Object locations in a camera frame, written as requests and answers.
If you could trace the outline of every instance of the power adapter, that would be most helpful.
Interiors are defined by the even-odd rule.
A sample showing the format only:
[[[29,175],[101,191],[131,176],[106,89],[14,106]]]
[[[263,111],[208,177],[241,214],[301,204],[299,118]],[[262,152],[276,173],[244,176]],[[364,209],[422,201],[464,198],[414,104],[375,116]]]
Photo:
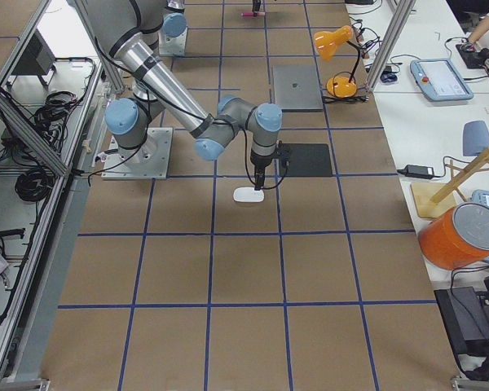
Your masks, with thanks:
[[[425,165],[406,165],[403,169],[397,169],[397,173],[409,178],[434,178],[433,167],[427,167]]]

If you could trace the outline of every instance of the black square mat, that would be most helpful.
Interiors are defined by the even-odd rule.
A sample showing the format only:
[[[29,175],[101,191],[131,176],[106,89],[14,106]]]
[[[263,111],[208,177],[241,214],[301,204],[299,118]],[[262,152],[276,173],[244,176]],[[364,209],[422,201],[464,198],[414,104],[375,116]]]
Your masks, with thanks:
[[[287,177],[332,177],[332,161],[330,159],[328,144],[290,144],[283,143],[290,148],[292,155]]]

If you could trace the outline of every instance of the orange desk lamp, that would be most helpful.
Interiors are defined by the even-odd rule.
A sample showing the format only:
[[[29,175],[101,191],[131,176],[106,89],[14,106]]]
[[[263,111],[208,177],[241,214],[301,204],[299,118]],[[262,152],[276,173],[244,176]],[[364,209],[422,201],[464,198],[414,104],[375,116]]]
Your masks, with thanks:
[[[324,61],[329,61],[335,55],[338,47],[344,43],[347,43],[357,50],[357,61],[355,62],[355,66],[351,72],[349,72],[350,76],[347,77],[336,75],[331,77],[326,82],[326,90],[328,93],[337,98],[350,98],[357,93],[355,71],[359,66],[360,48],[354,43],[350,42],[350,39],[352,39],[353,36],[354,33],[351,26],[343,26],[334,32],[319,31],[313,36],[313,41],[317,48],[317,52]]]

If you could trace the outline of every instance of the wooden base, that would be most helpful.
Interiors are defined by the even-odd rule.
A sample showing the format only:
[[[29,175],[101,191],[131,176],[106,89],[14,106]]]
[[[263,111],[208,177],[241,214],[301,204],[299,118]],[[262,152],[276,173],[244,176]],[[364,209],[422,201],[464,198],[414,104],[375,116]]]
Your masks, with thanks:
[[[453,194],[448,195],[438,204],[431,202],[431,197],[442,187],[445,183],[426,183],[426,182],[414,182],[411,184],[411,193],[415,200],[416,213],[421,218],[437,218],[442,215],[448,209],[456,206],[455,196]]]

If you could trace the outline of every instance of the wooden stand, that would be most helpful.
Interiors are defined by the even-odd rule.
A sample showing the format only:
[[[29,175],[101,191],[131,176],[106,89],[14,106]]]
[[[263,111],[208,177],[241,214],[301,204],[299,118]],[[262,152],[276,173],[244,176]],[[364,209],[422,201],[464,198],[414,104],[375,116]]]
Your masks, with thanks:
[[[489,168],[483,169],[484,165],[489,165],[489,147],[484,149],[473,161],[463,169],[452,164],[447,165],[451,170],[451,181],[446,184],[442,183],[424,183],[414,182],[411,185],[413,199],[415,200],[416,213],[421,218],[436,218],[446,212],[449,208],[456,205],[455,196],[452,192],[456,191],[462,200],[466,201],[459,186],[469,177],[481,171],[489,171]]]

